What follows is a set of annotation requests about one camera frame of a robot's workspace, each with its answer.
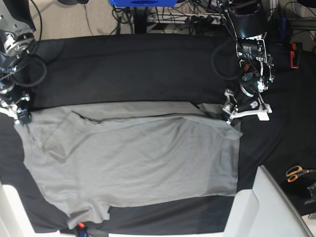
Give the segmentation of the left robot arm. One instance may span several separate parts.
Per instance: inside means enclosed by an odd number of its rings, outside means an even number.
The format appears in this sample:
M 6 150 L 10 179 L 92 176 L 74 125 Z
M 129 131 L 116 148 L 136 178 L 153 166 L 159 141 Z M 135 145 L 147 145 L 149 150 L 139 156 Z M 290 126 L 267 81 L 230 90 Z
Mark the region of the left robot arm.
M 237 75 L 226 75 L 216 66 L 216 56 L 229 43 L 227 40 L 211 54 L 215 74 L 227 81 L 238 81 L 236 90 L 226 89 L 224 92 L 223 117 L 229 125 L 247 116 L 269 121 L 273 111 L 261 94 L 269 89 L 275 76 L 273 58 L 265 43 L 268 17 L 263 4 L 260 0 L 218 0 L 216 5 L 221 21 L 235 43 L 240 67 Z

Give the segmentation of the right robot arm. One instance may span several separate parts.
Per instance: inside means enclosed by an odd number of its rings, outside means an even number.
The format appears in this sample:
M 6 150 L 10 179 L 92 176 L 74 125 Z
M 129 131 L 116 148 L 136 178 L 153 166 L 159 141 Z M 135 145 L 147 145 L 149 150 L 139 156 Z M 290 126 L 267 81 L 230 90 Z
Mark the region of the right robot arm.
M 0 112 L 13 118 L 16 124 L 31 122 L 27 89 L 40 84 L 47 75 L 46 62 L 32 53 L 38 48 L 35 31 L 28 0 L 0 2 Z M 18 80 L 17 73 L 32 61 L 43 67 L 42 76 L 34 82 Z

